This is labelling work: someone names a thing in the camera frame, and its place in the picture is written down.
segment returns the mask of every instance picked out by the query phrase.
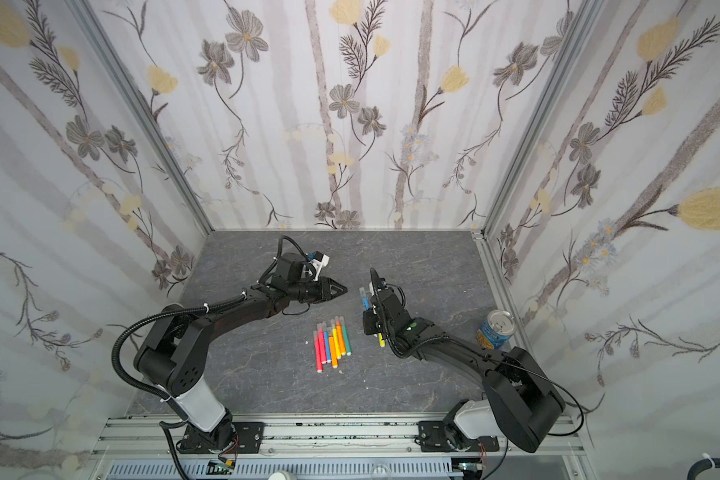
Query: pink marker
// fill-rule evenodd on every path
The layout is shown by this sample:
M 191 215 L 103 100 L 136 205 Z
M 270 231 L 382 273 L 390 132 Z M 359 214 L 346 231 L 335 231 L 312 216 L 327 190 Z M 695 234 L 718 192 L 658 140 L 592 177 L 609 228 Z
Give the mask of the pink marker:
M 317 340 L 320 344 L 320 363 L 328 363 L 326 359 L 326 341 L 323 339 L 322 327 L 318 325 Z
M 322 373 L 322 361 L 320 360 L 320 342 L 317 341 L 317 331 L 315 330 L 315 362 L 317 363 L 317 373 Z

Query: can lid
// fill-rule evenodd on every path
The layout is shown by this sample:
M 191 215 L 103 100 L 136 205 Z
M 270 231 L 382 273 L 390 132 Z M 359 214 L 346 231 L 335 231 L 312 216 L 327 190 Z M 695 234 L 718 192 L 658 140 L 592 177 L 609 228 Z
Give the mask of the can lid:
M 505 310 L 494 310 L 488 314 L 488 324 L 499 335 L 509 336 L 515 333 L 518 327 L 512 319 L 512 314 Z

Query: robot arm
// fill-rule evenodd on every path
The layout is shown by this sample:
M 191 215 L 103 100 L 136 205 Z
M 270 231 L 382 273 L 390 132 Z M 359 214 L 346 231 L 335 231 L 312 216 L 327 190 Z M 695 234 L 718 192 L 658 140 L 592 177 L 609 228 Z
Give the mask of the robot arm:
M 283 254 L 283 240 L 296 246 L 298 254 Z M 223 450 L 236 437 L 232 415 L 214 397 L 203 376 L 211 342 L 249 322 L 283 312 L 290 302 L 309 305 L 346 293 L 344 285 L 319 275 L 327 264 L 327 255 L 306 255 L 293 240 L 281 236 L 272 264 L 240 297 L 207 306 L 206 312 L 172 305 L 159 315 L 134 358 L 134 367 L 170 396 L 163 394 L 189 423 L 186 434 L 192 438 L 192 447 L 183 451 L 180 446 L 180 452 Z M 117 361 L 119 354 L 118 347 L 114 352 Z
M 565 403 L 527 351 L 515 347 L 510 352 L 477 352 L 431 321 L 411 318 L 374 269 L 371 292 L 372 308 L 363 316 L 366 335 L 381 332 L 395 355 L 441 363 L 482 387 L 500 432 L 526 452 L 537 450 Z M 498 433 L 481 432 L 480 436 Z

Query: can label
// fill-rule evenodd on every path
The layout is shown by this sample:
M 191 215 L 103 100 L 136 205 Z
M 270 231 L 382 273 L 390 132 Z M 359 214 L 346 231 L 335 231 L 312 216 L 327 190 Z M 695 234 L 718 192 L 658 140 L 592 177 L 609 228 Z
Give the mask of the can label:
M 486 318 L 483 320 L 482 325 L 480 325 L 480 329 L 475 334 L 475 337 L 477 338 L 478 343 L 485 348 L 498 349 L 509 339 L 509 337 L 512 336 L 512 333 L 509 335 L 502 335 L 499 332 L 496 332 L 496 330 L 491 327 L 489 319 Z

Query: wall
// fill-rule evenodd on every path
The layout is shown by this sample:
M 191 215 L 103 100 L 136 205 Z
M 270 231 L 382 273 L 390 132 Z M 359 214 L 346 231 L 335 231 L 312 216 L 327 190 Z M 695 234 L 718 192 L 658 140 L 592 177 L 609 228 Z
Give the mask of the wall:
M 720 0 L 606 2 L 490 242 L 600 478 L 720 456 Z
M 0 478 L 80 474 L 134 394 L 113 341 L 204 240 L 75 25 L 0 2 Z
M 92 0 L 217 229 L 478 228 L 579 5 L 227 3 Z

